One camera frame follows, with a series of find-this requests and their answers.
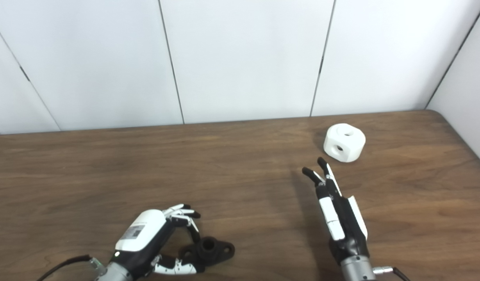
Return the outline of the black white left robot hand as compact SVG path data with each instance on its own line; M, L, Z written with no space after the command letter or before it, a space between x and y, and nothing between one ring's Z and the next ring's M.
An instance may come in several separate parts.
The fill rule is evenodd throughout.
M194 242L200 233L194 219L200 213L181 203L165 210L142 212L115 245L106 272L96 281L136 281L151 274L194 275L205 272L203 265L186 263L183 258L160 254L176 228L186 228Z

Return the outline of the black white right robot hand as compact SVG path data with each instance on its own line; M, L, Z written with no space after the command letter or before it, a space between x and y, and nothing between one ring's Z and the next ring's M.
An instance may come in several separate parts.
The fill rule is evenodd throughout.
M367 247L367 229L354 196L342 195L329 163L317 158L323 171L303 167L315 187L316 197L330 234L329 249L346 281L375 281Z

